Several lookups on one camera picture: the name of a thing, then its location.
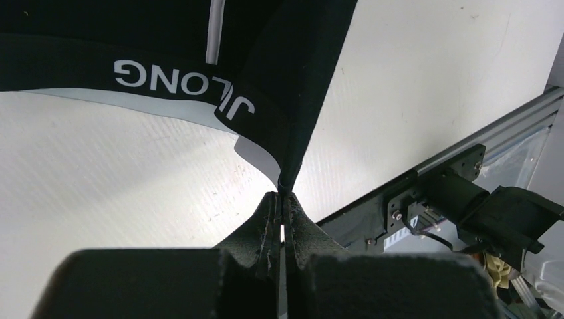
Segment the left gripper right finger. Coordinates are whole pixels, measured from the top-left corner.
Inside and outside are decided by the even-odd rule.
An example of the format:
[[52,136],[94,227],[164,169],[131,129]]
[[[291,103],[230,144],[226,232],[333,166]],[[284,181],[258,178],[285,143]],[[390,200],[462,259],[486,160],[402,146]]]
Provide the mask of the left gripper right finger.
[[466,255],[352,253],[283,197],[290,318],[499,318],[483,270]]

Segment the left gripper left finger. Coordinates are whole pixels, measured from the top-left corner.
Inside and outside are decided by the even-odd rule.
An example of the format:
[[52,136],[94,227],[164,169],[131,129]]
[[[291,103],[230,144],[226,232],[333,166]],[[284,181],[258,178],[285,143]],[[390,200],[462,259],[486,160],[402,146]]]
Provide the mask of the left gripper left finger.
[[281,197],[210,249],[83,249],[55,269],[33,318],[276,318]]

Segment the black underwear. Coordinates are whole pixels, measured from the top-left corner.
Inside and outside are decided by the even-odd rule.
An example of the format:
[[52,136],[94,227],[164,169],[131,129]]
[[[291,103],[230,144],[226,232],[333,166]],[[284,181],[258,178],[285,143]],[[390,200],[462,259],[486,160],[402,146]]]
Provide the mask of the black underwear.
[[2,1],[1,90],[98,102],[239,136],[292,190],[355,1]]

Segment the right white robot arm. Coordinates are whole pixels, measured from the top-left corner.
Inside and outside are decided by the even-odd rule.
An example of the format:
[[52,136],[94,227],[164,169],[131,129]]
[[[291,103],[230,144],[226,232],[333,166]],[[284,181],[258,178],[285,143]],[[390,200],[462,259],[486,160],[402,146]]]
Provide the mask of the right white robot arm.
[[539,238],[563,220],[563,206],[518,187],[488,192],[452,173],[424,184],[424,201],[455,224],[458,237],[471,247],[489,251],[521,271],[527,253],[538,254]]

